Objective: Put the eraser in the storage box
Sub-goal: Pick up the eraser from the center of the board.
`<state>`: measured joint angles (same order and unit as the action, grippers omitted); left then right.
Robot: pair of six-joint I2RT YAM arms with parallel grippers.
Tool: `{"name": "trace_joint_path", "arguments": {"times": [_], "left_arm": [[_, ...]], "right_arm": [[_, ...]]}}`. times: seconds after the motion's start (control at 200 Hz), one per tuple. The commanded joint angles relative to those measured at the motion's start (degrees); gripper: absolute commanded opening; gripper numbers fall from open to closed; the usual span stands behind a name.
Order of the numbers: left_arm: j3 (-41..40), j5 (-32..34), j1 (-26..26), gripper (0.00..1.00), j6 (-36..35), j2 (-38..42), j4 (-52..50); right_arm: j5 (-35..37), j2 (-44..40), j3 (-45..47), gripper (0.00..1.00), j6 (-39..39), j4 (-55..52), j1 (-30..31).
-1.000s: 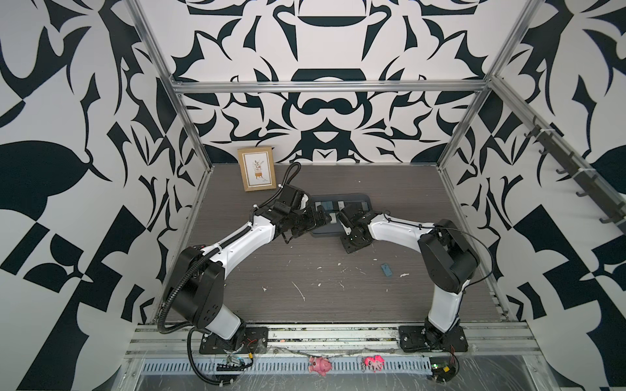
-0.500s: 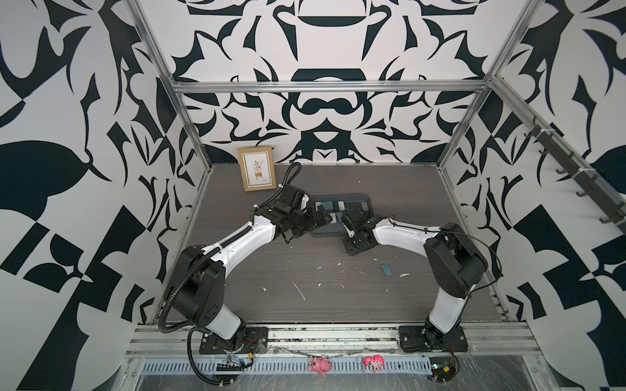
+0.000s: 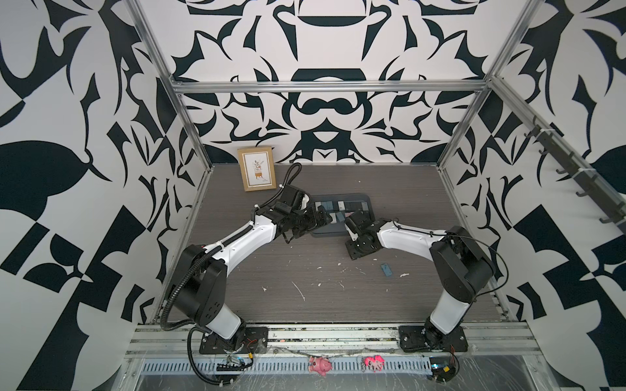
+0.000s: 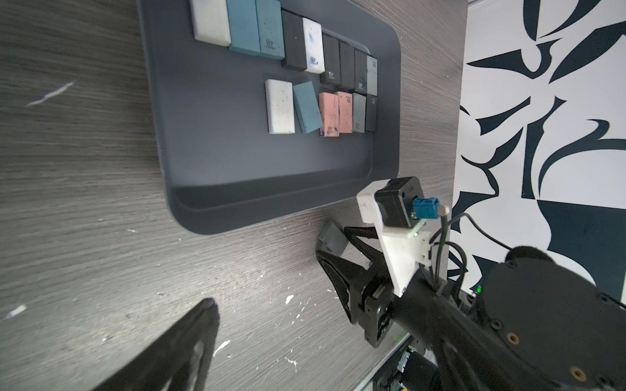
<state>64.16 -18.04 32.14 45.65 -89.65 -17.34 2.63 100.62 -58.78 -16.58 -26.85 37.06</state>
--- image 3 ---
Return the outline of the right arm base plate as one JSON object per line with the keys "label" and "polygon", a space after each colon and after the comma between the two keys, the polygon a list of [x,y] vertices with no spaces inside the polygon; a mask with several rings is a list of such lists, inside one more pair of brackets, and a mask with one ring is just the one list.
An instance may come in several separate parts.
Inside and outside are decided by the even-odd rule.
{"label": "right arm base plate", "polygon": [[469,350],[463,327],[455,327],[443,334],[434,326],[399,326],[399,347],[405,353],[452,351],[465,353]]}

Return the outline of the blue eraser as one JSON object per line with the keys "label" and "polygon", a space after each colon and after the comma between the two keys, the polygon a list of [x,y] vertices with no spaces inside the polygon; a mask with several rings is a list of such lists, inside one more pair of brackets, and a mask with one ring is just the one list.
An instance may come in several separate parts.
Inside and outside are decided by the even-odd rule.
{"label": "blue eraser", "polygon": [[391,270],[388,264],[386,263],[381,264],[381,269],[386,277],[391,277],[393,275],[393,271]]}

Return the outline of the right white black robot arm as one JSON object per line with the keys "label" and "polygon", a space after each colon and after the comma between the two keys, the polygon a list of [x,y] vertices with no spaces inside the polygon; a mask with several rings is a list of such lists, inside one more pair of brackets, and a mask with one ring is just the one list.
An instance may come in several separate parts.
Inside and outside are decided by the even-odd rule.
{"label": "right white black robot arm", "polygon": [[432,339],[441,340],[458,329],[496,271],[492,260],[461,226],[430,231],[389,219],[374,221],[358,211],[346,218],[345,227],[353,260],[381,249],[395,249],[433,262],[443,293],[425,323],[425,334]]}

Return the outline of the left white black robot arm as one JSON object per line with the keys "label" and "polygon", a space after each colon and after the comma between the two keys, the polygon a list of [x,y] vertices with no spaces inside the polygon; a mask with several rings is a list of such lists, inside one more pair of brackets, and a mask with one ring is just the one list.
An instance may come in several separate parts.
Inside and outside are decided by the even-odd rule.
{"label": "left white black robot arm", "polygon": [[213,244],[184,249],[166,291],[161,329],[194,325],[238,344],[245,321],[225,304],[230,273],[275,239],[288,243],[331,222],[324,206],[317,206],[304,190],[284,185],[276,197],[254,207],[240,229]]}

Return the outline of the dark grey storage box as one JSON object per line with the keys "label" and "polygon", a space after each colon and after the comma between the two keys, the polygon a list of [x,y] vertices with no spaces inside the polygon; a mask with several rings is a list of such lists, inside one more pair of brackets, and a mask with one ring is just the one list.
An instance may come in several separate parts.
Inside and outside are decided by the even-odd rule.
{"label": "dark grey storage box", "polygon": [[[358,210],[363,210],[366,213],[369,213],[371,219],[375,219],[375,214],[373,213],[373,207],[371,204],[370,198],[363,193],[349,193],[349,194],[335,194],[335,195],[312,195],[311,201],[315,204],[315,207],[323,206],[325,210],[330,214],[332,218],[332,222],[328,226],[323,226],[321,228],[316,229],[311,233],[313,237],[323,238],[323,237],[337,237],[337,236],[347,236],[347,230],[345,227],[345,220],[343,222],[338,223],[335,217],[335,213],[341,212],[356,212]],[[340,211],[338,208],[338,202],[343,201],[345,205],[345,211]]]}

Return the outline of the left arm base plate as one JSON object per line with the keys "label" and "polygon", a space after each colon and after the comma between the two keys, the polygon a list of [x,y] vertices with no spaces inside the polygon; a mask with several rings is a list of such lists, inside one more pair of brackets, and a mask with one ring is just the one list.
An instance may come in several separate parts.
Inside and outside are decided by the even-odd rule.
{"label": "left arm base plate", "polygon": [[267,352],[269,329],[267,327],[247,327],[239,330],[230,340],[217,334],[204,335],[199,352],[201,355],[247,355]]}

